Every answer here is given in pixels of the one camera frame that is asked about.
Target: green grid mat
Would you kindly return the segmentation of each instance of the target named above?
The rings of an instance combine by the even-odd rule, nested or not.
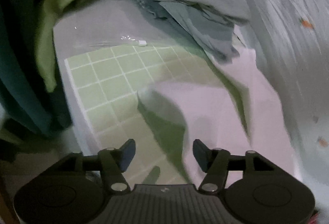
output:
[[[128,183],[181,184],[189,181],[182,165],[184,127],[168,123],[138,102],[137,90],[160,81],[238,90],[213,66],[199,47],[115,46],[65,60],[78,104],[100,148],[118,148],[128,138],[137,152],[124,173]]]

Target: white cloth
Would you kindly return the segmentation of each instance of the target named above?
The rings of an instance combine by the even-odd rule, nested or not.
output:
[[[183,143],[185,169],[198,186],[205,174],[193,157],[192,144],[200,139],[209,148],[224,148],[235,155],[253,149],[291,175],[295,174],[293,149],[284,127],[277,93],[256,68],[253,49],[238,49],[240,57],[232,64],[214,65],[240,90],[244,101],[248,134],[225,88],[162,82],[138,92],[139,99],[159,117],[186,127]],[[240,178],[236,174],[228,185]]]

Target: silver screw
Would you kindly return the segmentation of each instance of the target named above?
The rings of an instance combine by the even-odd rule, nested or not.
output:
[[[111,189],[114,191],[124,191],[127,189],[127,185],[125,183],[114,183],[111,185]]]
[[[206,192],[214,192],[218,189],[216,184],[213,183],[206,183],[202,185],[201,189],[203,189]]]

